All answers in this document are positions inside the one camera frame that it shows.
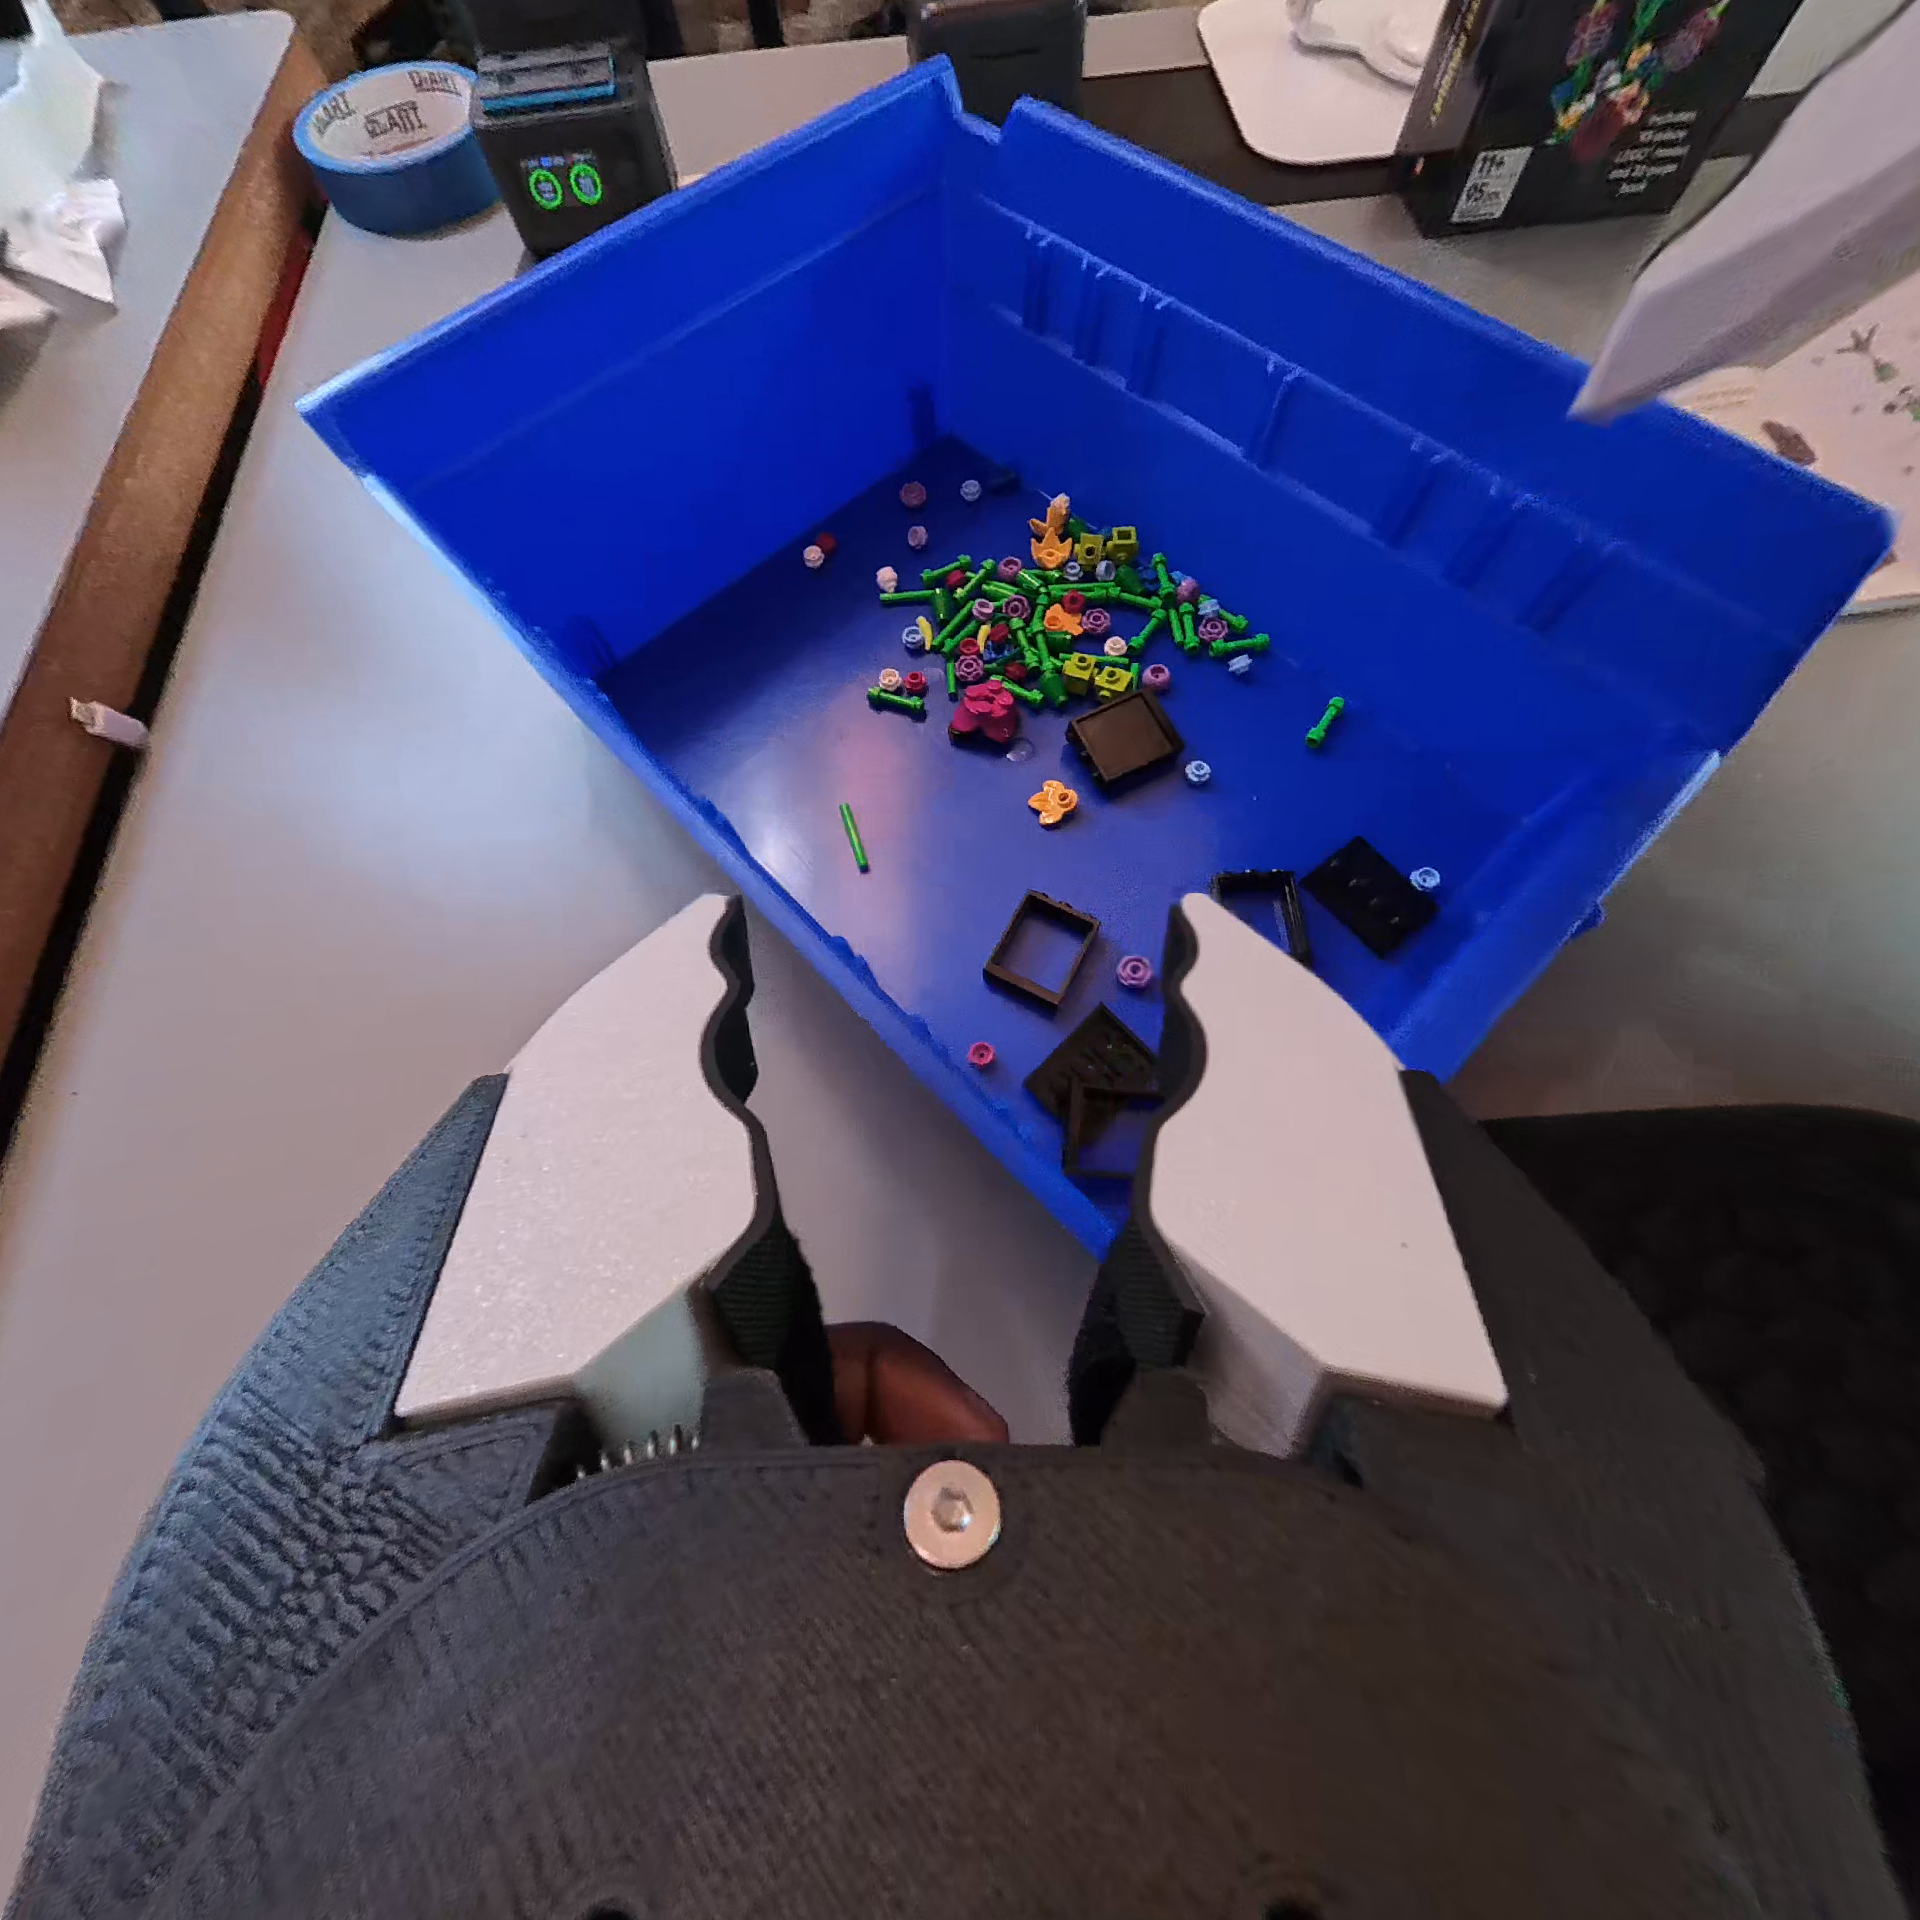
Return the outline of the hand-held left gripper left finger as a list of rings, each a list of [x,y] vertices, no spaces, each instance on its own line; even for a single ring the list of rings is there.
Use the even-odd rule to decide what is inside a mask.
[[[607,1461],[697,1442],[712,1379],[767,1373],[836,1444],[819,1295],[748,1100],[729,894],[592,976],[508,1064],[397,1388],[401,1427],[567,1404]]]

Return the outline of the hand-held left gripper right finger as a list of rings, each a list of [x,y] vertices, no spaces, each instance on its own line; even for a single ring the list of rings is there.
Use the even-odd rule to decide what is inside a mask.
[[[1396,1054],[1207,894],[1163,949],[1161,1104],[1067,1369],[1100,1444],[1146,1379],[1232,1446],[1308,1451],[1342,1398],[1493,1419],[1507,1383]]]

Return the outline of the white instruction booklet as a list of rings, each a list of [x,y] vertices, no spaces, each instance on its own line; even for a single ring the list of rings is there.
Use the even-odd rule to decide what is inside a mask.
[[[1918,605],[1918,278],[1866,299],[1770,366],[1723,366],[1667,403],[1877,502],[1887,557],[1847,615]]]

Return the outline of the black glossy cardboard box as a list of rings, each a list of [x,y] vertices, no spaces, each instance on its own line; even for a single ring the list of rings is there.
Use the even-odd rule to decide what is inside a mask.
[[[1658,215],[1797,1],[1451,1],[1394,154],[1425,236]]]

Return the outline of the black toy brick base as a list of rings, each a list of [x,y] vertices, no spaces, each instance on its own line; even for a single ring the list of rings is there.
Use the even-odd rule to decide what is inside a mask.
[[[1065,743],[1108,796],[1182,764],[1184,741],[1159,697],[1144,685],[1119,693],[1065,725]]]

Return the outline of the pile of small toy bricks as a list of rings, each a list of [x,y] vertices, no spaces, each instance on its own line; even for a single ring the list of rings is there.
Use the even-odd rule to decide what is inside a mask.
[[[1388,850],[1385,804],[1436,796],[1415,758],[1132,527],[1106,534],[1060,496],[1014,550],[1014,498],[980,492],[958,450],[932,468],[957,481],[932,525],[905,483],[905,565],[869,601],[844,569],[783,588],[769,618],[727,813],[819,924],[945,951],[1031,888],[1117,932],[1216,871],[1302,880],[1356,834],[1442,905],[1440,873]],[[1065,725],[1138,685],[1182,764],[1108,796]]]

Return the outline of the blue plastic bin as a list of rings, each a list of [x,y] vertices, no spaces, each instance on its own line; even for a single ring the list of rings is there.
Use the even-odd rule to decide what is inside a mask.
[[[903,569],[957,445],[1012,544],[1065,492],[1132,525],[1421,766],[1390,857],[1444,878],[1369,955],[1316,903],[1320,976],[1449,1075],[1591,920],[1891,546],[1881,508],[1665,404],[1595,425],[1583,366],[1054,108],[1001,129],[909,70],[301,399],[668,806],[1069,1236],[1020,1083],[1157,953],[1165,899],[1054,1016],[958,947],[853,945],[727,813],[787,586]]]

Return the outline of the grey desk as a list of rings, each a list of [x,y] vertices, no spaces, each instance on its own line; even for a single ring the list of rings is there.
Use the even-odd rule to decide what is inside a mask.
[[[710,859],[296,399],[508,278],[326,217],[3,1171],[3,1889],[204,1406],[448,1102]],[[1851,617],[1457,1071],[1476,1117],[1916,1113],[1916,611]]]

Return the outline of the thin black toy brick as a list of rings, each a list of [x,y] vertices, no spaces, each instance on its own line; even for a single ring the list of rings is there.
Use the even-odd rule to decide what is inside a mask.
[[[1291,958],[1308,972],[1314,970],[1304,894],[1295,871],[1285,867],[1216,871],[1209,880],[1209,894]]]

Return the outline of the black flat toy brick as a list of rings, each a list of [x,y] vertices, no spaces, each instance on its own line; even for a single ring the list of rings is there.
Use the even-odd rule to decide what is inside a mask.
[[[1379,958],[1394,957],[1438,915],[1434,892],[1415,884],[1362,834],[1312,865],[1299,886]]]

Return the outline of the black mesh cushion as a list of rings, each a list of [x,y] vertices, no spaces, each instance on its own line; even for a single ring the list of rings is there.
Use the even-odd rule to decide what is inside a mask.
[[[1738,1427],[1918,1887],[1918,1125],[1748,1106],[1486,1123]]]

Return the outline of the black board on white stand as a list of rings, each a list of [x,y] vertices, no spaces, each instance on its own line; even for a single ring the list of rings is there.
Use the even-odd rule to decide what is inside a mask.
[[[1195,15],[1241,141],[1285,166],[1390,158],[1442,1],[1213,1]]]

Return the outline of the blue tape roll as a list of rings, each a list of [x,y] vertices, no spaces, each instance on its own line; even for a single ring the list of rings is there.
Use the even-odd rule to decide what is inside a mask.
[[[349,74],[294,118],[294,143],[347,225],[414,238],[498,202],[471,131],[475,72],[437,59]]]

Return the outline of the white paper sheet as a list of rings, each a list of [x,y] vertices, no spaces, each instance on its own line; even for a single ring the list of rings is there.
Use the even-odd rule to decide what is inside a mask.
[[[59,26],[51,3],[22,1],[11,84],[1,95],[3,299],[28,278],[106,309],[126,234],[116,181],[91,169],[105,82]]]

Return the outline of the black square frame brick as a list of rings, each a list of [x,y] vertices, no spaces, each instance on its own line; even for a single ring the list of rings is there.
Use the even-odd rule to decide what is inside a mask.
[[[980,966],[980,976],[995,993],[1050,1018],[1064,1008],[1100,930],[1094,913],[1029,888]]]

